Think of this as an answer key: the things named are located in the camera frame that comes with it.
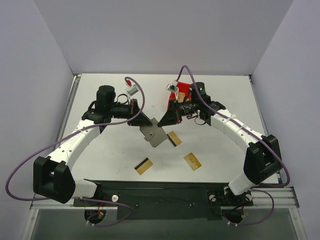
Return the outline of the grey card holder wallet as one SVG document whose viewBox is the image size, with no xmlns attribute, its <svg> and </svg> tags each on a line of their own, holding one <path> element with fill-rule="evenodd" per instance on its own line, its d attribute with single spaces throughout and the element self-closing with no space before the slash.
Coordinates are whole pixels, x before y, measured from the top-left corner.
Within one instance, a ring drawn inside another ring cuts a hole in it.
<svg viewBox="0 0 320 240">
<path fill-rule="evenodd" d="M 151 120 L 151 126 L 141 126 L 140 132 L 144 135 L 144 139 L 153 147 L 156 148 L 158 145 L 168 139 L 167 134 L 162 127 L 158 127 L 158 121 L 155 118 Z"/>
</svg>

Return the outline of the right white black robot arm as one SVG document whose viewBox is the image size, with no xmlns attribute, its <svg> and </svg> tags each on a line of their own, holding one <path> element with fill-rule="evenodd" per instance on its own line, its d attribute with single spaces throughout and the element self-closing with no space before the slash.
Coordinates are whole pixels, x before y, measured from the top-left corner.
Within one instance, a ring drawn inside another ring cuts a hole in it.
<svg viewBox="0 0 320 240">
<path fill-rule="evenodd" d="M 273 135 L 264 136 L 244 125 L 218 101 L 212 101 L 207 95 L 205 84 L 191 84 L 187 94 L 191 99 L 177 102 L 171 99 L 167 111 L 158 127 L 180 124 L 183 117 L 191 118 L 196 114 L 205 124 L 221 131 L 237 144 L 245 153 L 242 172 L 230 181 L 223 192 L 224 201 L 236 204 L 242 194 L 281 169 L 278 161 L 280 147 Z"/>
</svg>

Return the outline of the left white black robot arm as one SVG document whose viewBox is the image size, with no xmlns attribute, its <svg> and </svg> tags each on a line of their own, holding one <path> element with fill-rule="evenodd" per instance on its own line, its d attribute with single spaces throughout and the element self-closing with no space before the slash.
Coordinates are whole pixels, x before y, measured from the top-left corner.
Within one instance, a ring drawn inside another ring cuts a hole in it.
<svg viewBox="0 0 320 240">
<path fill-rule="evenodd" d="M 72 132 L 47 157 L 39 156 L 33 163 L 33 191 L 41 196 L 65 204 L 70 199 L 84 197 L 92 206 L 99 205 L 103 193 L 99 184 L 88 179 L 74 179 L 72 167 L 86 147 L 111 123 L 112 119 L 123 119 L 134 127 L 152 126 L 151 120 L 141 111 L 136 99 L 130 103 L 115 101 L 114 87 L 102 85 L 88 110 Z"/>
</svg>

